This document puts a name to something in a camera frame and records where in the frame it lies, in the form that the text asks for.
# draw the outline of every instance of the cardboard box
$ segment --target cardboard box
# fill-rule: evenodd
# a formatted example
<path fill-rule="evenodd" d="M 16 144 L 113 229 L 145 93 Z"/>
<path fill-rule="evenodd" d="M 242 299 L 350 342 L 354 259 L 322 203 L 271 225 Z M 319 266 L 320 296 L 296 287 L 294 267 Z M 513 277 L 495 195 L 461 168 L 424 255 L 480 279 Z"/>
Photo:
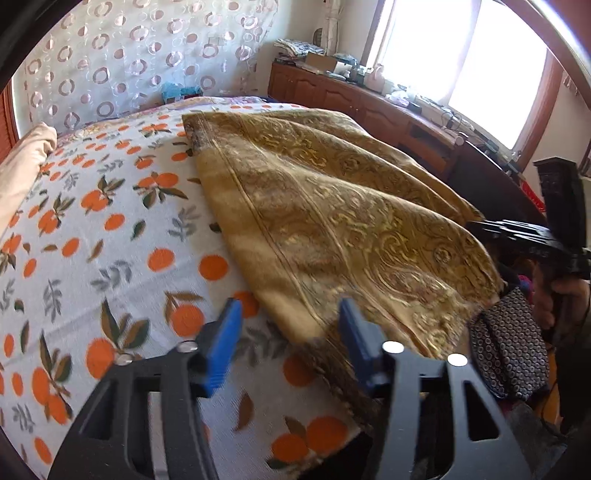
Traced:
<path fill-rule="evenodd" d="M 319 69 L 321 72 L 333 72 L 335 70 L 338 60 L 334 57 L 327 57 L 325 55 L 318 55 L 316 53 L 309 52 L 306 56 L 306 64 L 310 67 Z"/>

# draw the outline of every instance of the gold fabric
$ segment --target gold fabric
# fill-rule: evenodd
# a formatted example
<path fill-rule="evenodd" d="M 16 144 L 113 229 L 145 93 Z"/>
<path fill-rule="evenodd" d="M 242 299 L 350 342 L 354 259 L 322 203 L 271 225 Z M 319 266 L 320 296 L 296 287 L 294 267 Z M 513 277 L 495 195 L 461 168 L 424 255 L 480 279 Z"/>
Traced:
<path fill-rule="evenodd" d="M 339 299 L 429 357 L 453 351 L 501 279 L 461 225 L 482 216 L 409 156 L 323 110 L 183 117 L 234 259 L 292 343 L 340 388 Z"/>

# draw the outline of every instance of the screw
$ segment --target screw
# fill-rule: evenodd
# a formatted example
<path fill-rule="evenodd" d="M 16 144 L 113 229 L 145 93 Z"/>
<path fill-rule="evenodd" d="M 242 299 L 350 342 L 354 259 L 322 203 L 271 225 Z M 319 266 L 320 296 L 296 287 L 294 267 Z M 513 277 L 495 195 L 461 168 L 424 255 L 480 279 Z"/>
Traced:
<path fill-rule="evenodd" d="M 382 349 L 388 353 L 402 353 L 404 352 L 404 345 L 399 342 L 384 342 Z"/>
<path fill-rule="evenodd" d="M 460 353 L 452 353 L 447 357 L 447 361 L 454 367 L 465 367 L 468 364 L 468 359 Z"/>
<path fill-rule="evenodd" d="M 121 367 L 124 367 L 125 365 L 129 365 L 133 361 L 134 361 L 134 357 L 132 357 L 128 353 L 123 353 L 115 359 L 115 363 Z"/>
<path fill-rule="evenodd" d="M 199 350 L 199 347 L 192 340 L 188 340 L 187 342 L 179 343 L 177 345 L 177 350 L 181 353 L 190 353 L 190 352 L 196 352 L 197 350 Z"/>

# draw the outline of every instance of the patterned bag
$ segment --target patterned bag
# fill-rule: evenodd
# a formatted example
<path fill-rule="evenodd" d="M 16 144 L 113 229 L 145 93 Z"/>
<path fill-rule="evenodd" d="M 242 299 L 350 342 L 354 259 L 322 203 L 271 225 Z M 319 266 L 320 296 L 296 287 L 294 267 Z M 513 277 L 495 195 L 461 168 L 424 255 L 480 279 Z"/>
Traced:
<path fill-rule="evenodd" d="M 470 324 L 472 358 L 498 398 L 528 400 L 546 385 L 548 354 L 519 288 Z"/>

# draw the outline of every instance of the window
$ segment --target window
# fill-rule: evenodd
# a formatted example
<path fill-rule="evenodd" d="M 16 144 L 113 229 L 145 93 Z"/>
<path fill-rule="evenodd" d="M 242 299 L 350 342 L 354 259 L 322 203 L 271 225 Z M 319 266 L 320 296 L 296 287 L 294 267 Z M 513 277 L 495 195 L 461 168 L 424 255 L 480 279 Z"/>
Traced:
<path fill-rule="evenodd" d="M 547 48 L 495 0 L 387 0 L 368 65 L 518 150 Z"/>

